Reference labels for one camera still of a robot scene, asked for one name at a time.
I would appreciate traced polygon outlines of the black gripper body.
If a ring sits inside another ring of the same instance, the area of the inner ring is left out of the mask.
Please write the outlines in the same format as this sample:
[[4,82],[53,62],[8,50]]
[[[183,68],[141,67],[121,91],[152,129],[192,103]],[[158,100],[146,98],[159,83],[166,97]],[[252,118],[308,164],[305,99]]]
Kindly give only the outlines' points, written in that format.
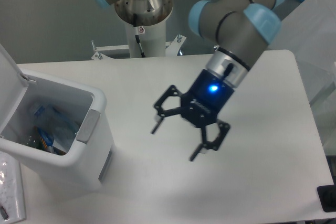
[[181,117],[196,128],[214,124],[234,89],[207,70],[202,70],[190,89],[181,96]]

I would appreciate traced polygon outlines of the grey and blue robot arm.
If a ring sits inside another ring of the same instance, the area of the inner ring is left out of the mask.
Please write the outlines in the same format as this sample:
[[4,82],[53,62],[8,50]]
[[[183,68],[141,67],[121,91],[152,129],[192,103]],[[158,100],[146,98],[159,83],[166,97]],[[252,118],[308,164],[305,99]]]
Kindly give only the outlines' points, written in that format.
[[[101,7],[113,5],[117,15],[131,26],[128,42],[134,58],[155,57],[155,42],[145,39],[149,27],[165,22],[172,12],[171,0],[95,0]],[[274,8],[285,0],[199,1],[188,16],[192,32],[217,45],[189,90],[170,86],[155,102],[157,123],[180,115],[201,131],[202,150],[217,151],[230,126],[217,116],[281,27]]]

